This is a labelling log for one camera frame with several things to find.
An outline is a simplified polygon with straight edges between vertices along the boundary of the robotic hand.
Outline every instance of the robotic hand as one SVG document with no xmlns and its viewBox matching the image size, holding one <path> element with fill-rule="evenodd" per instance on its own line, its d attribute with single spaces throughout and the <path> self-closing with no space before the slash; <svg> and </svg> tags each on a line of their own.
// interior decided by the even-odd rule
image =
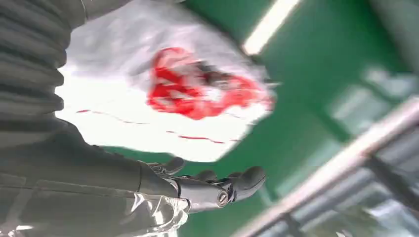
<svg viewBox="0 0 419 237">
<path fill-rule="evenodd" d="M 196 176 L 173 176 L 185 165 L 181 158 L 168 163 L 148 164 L 160 177 L 170 182 L 179 198 L 187 199 L 190 213 L 220 209 L 229 203 L 253 195 L 265 181 L 263 169 L 259 166 L 245 172 L 235 172 L 226 178 L 217 179 L 212 170 L 204 170 Z"/>
</svg>

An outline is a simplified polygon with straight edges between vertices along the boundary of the screw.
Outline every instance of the screw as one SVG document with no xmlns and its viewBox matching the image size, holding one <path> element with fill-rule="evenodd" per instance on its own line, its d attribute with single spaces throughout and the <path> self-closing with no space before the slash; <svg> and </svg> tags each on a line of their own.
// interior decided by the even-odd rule
<svg viewBox="0 0 419 237">
<path fill-rule="evenodd" d="M 225 206 L 228 201 L 228 194 L 226 192 L 221 192 L 218 196 L 218 205 Z"/>
</svg>

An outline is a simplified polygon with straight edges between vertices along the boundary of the ceiling light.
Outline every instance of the ceiling light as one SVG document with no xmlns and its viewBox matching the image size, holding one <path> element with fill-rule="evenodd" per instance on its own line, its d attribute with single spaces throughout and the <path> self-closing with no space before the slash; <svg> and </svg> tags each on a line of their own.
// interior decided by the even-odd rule
<svg viewBox="0 0 419 237">
<path fill-rule="evenodd" d="M 247 54 L 258 54 L 300 0 L 277 0 L 244 44 Z"/>
</svg>

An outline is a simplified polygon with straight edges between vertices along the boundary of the red line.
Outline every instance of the red line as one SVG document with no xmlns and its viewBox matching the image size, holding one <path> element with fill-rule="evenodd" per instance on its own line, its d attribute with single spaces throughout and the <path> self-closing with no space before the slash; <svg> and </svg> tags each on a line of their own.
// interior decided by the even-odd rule
<svg viewBox="0 0 419 237">
<path fill-rule="evenodd" d="M 206 138 L 206 137 L 188 137 L 188 136 L 179 136 L 179 137 L 180 138 L 185 138 L 185 139 L 192 139 L 192 140 L 209 140 L 209 141 L 217 143 L 217 144 L 224 144 L 224 142 L 213 141 L 210 138 Z"/>
<path fill-rule="evenodd" d="M 119 121 L 121 121 L 121 122 L 123 122 L 123 123 L 130 123 L 130 124 L 148 124 L 147 122 L 131 122 L 131 121 L 125 121 L 125 120 L 123 120 L 123 119 L 121 119 L 121 118 L 118 118 L 118 117 L 116 117 L 116 116 L 114 116 L 114 115 L 110 115 L 110 114 L 107 114 L 107 113 L 104 113 L 104 112 L 99 112 L 99 111 L 80 110 L 80 111 L 77 111 L 76 113 L 77 113 L 77 114 L 79 114 L 79 113 L 86 113 L 86 112 L 92 112 L 92 113 L 94 113 L 94 114 L 98 114 L 98 115 L 107 115 L 107 116 L 111 116 L 111 117 L 113 117 L 114 119 L 119 120 Z"/>
<path fill-rule="evenodd" d="M 148 124 L 148 123 L 141 123 L 141 122 L 125 121 L 125 120 L 122 120 L 122 119 L 120 119 L 120 118 L 118 118 L 116 116 L 113 116 L 113 115 L 110 115 L 110 114 L 107 114 L 107 113 L 104 113 L 104 112 L 99 112 L 99 111 L 80 110 L 80 111 L 77 111 L 76 113 L 86 113 L 86 112 L 92 112 L 94 114 L 99 114 L 99 115 L 108 115 L 108 116 L 111 116 L 111 117 L 113 117 L 113 118 L 115 118 L 115 119 L 117 119 L 117 120 L 119 120 L 121 122 L 124 122 L 124 123 Z M 211 140 L 210 138 L 206 138 L 206 137 L 189 137 L 189 136 L 181 136 L 181 135 L 179 135 L 178 137 L 179 138 L 184 138 L 184 139 L 191 139 L 191 140 L 208 140 L 208 141 L 213 142 L 213 143 L 216 143 L 216 144 L 225 144 L 225 142 L 214 141 L 214 140 Z"/>
</svg>

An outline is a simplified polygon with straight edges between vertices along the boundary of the white plastic bag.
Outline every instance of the white plastic bag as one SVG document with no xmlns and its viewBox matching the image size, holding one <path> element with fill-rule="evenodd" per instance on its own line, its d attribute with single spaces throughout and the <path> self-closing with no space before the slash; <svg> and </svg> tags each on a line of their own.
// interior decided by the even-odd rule
<svg viewBox="0 0 419 237">
<path fill-rule="evenodd" d="M 265 71 L 177 4 L 135 0 L 67 52 L 57 116 L 91 144 L 216 161 L 273 107 Z"/>
</svg>

